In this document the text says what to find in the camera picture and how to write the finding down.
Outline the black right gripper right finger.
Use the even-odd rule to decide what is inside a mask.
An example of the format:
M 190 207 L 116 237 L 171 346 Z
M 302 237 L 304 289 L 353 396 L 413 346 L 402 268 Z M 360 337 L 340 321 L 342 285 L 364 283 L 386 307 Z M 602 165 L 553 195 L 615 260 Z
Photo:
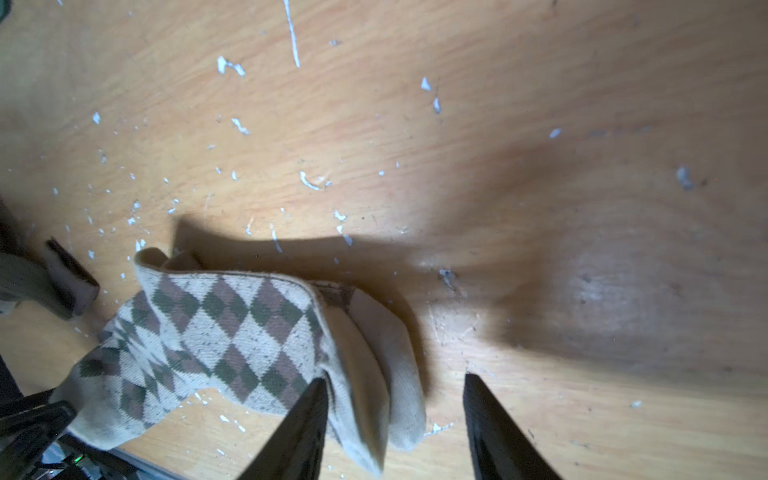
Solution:
M 476 479 L 561 479 L 477 374 L 465 375 L 463 407 Z

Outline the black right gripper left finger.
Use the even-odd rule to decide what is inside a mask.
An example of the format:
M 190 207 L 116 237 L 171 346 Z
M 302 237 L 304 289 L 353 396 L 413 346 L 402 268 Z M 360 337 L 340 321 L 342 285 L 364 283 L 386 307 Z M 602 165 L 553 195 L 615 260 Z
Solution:
M 328 412 L 326 382 L 315 378 L 239 479 L 317 480 Z

